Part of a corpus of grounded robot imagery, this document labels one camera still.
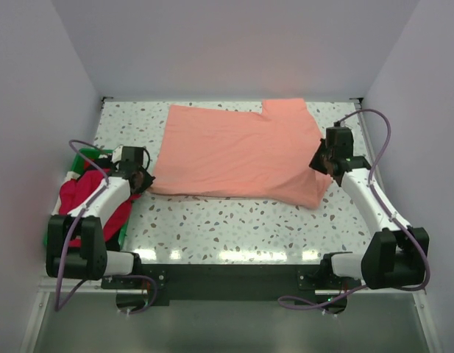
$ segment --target pink fabric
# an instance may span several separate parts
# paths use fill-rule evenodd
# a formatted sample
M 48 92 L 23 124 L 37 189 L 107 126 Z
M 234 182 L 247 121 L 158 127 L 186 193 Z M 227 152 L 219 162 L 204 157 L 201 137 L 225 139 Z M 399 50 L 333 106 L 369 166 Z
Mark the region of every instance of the pink fabric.
M 262 113 L 171 106 L 153 193 L 276 199 L 317 208 L 331 178 L 308 167 L 322 137 L 302 99 Z

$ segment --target purple cable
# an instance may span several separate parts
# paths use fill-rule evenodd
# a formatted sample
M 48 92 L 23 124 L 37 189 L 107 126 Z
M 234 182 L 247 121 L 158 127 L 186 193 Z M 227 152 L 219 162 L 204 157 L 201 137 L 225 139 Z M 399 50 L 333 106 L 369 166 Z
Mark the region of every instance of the purple cable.
M 94 149 L 98 149 L 102 154 L 106 154 L 106 152 L 104 152 L 103 150 L 99 149 L 98 147 L 95 147 L 95 146 L 91 145 L 90 143 L 87 143 L 87 142 L 81 141 L 81 140 L 70 140 L 68 143 L 69 143 L 71 149 L 76 152 L 76 154 L 78 154 L 82 159 L 84 159 L 86 162 L 91 164 L 97 171 L 99 171 L 102 174 L 102 176 L 104 177 L 104 180 L 106 182 L 106 184 L 103 185 L 102 188 L 100 188 L 98 191 L 96 191 L 96 193 L 88 200 L 88 202 L 86 202 L 86 207 L 89 207 L 94 202 L 94 200 L 96 200 L 99 197 L 99 195 L 101 195 L 104 192 L 104 190 L 106 190 L 107 186 L 109 185 L 109 176 L 107 175 L 107 173 L 101 167 L 99 167 L 97 164 L 95 164 L 95 162 L 93 162 L 92 160 L 87 158 L 83 153 L 81 153 L 74 146 L 74 143 L 81 143 L 83 145 L 92 147 Z M 68 234 L 66 235 L 65 243 L 63 244 L 62 254 L 61 254 L 61 257 L 60 257 L 60 264 L 58 265 L 57 287 L 55 288 L 55 307 L 54 307 L 54 309 L 57 312 L 60 311 L 66 305 L 66 303 L 68 303 L 68 301 L 73 296 L 73 294 L 76 293 L 78 288 L 81 287 L 84 282 L 86 282 L 85 279 L 79 281 L 78 284 L 75 285 L 74 288 L 70 291 L 70 293 L 68 293 L 68 295 L 60 302 L 60 294 L 61 294 L 62 283 L 63 283 L 63 272 L 65 270 L 66 255 L 68 253 L 68 247 L 69 247 L 69 244 L 70 244 L 70 239 L 71 239 L 71 236 L 73 235 L 73 232 L 74 232 L 75 228 L 77 227 L 77 224 L 78 224 L 79 220 L 81 219 L 81 217 L 85 213 L 85 211 L 86 211 L 86 208 L 83 207 L 80 210 L 80 212 L 78 213 L 78 215 L 76 216 L 76 218 L 73 220 L 73 222 L 71 223 L 70 229 L 68 230 Z M 156 285 L 156 282 L 152 278 L 150 278 L 148 276 L 141 276 L 141 275 L 126 275 L 126 276 L 117 276 L 117 277 L 134 278 L 134 279 L 145 279 L 145 280 L 148 280 L 152 284 L 152 286 L 154 288 L 154 290 L 153 290 L 154 293 L 153 293 L 152 300 L 150 300 L 150 302 L 147 303 L 140 310 L 136 310 L 136 311 L 133 311 L 133 312 L 128 312 L 129 314 L 142 313 L 143 311 L 147 310 L 149 307 L 152 306 L 152 304 L 155 301 L 156 296 L 157 296 L 157 285 Z
M 383 120 L 384 122 L 386 123 L 386 126 L 387 126 L 387 137 L 386 137 L 386 140 L 382 146 L 382 148 L 380 149 L 379 153 L 377 154 L 376 158 L 375 158 L 375 161 L 374 163 L 372 164 L 372 167 L 371 167 L 371 170 L 369 172 L 369 187 L 370 187 L 370 190 L 372 192 L 372 195 L 374 195 L 375 199 L 377 200 L 377 202 L 379 203 L 379 205 L 382 207 L 382 209 L 384 210 L 384 212 L 387 214 L 387 216 L 405 233 L 405 235 L 407 236 L 407 238 L 412 242 L 412 244 L 415 246 L 416 250 L 418 251 L 419 253 L 419 256 L 421 256 L 422 260 L 423 260 L 423 263 L 425 264 L 425 271 L 426 271 L 426 275 L 425 275 L 425 279 L 423 280 L 423 282 L 420 284 L 420 285 L 417 285 L 416 287 L 412 287 L 412 288 L 405 288 L 405 287 L 401 287 L 401 288 L 397 288 L 399 290 L 405 290 L 405 291 L 417 291 L 417 290 L 421 290 L 421 289 L 424 289 L 426 287 L 426 285 L 428 285 L 429 281 L 430 281 L 430 277 L 431 277 L 431 272 L 430 272 L 430 265 L 429 265 L 429 262 L 428 262 L 428 259 L 426 258 L 426 254 L 425 252 L 423 251 L 422 247 L 418 244 L 418 242 L 416 241 L 416 239 L 414 238 L 414 236 L 407 230 L 407 228 L 401 224 L 391 213 L 390 209 L 387 207 L 386 203 L 381 199 L 381 197 L 379 196 L 379 194 L 377 193 L 377 190 L 375 190 L 375 186 L 370 183 L 370 181 L 372 180 L 373 176 L 374 176 L 374 173 L 375 173 L 375 169 L 377 167 L 377 164 L 379 163 L 380 161 L 380 158 L 382 158 L 383 156 L 383 153 L 385 152 L 385 150 L 387 149 L 387 146 L 389 145 L 389 141 L 390 141 L 390 136 L 391 136 L 391 128 L 390 128 L 390 121 L 387 119 L 387 117 L 382 114 L 381 112 L 379 112 L 378 110 L 375 110 L 375 109 L 360 109 L 360 110 L 356 110 L 355 112 L 352 112 L 346 116 L 344 116 L 341 120 L 339 120 L 338 122 L 339 123 L 342 123 L 343 121 L 347 120 L 348 118 L 352 117 L 353 115 L 356 115 L 356 114 L 359 114 L 359 113 L 365 113 L 365 112 L 368 112 L 368 113 L 374 113 L 374 114 L 377 114 L 379 115 Z M 354 293 L 354 292 L 357 292 L 358 290 L 361 290 L 361 289 L 364 289 L 364 288 L 367 288 L 366 285 L 360 285 L 359 287 L 356 287 L 356 288 L 353 288 L 352 290 L 349 290 L 347 291 L 346 293 L 343 293 L 337 297 L 335 297 L 334 299 L 330 300 L 329 302 L 323 302 L 321 304 L 314 304 L 314 303 L 311 303 L 310 301 L 308 301 L 307 299 L 304 299 L 304 298 L 300 298 L 298 296 L 281 296 L 277 301 L 279 302 L 279 305 L 281 307 L 285 307 L 287 309 L 292 309 L 292 310 L 313 310 L 313 309 L 320 309 L 320 308 L 323 308 L 323 307 L 326 307 L 327 305 L 329 304 L 332 304 L 334 302 L 337 302 L 338 300 L 340 299 L 343 299 L 343 298 L 346 298 L 348 295 Z M 284 300 L 295 300 L 295 301 L 298 301 L 298 302 L 303 302 L 303 303 L 306 303 L 306 304 L 309 304 L 310 306 L 309 307 L 299 307 L 299 306 L 296 306 L 296 305 L 292 305 L 292 304 L 285 304 L 283 303 Z

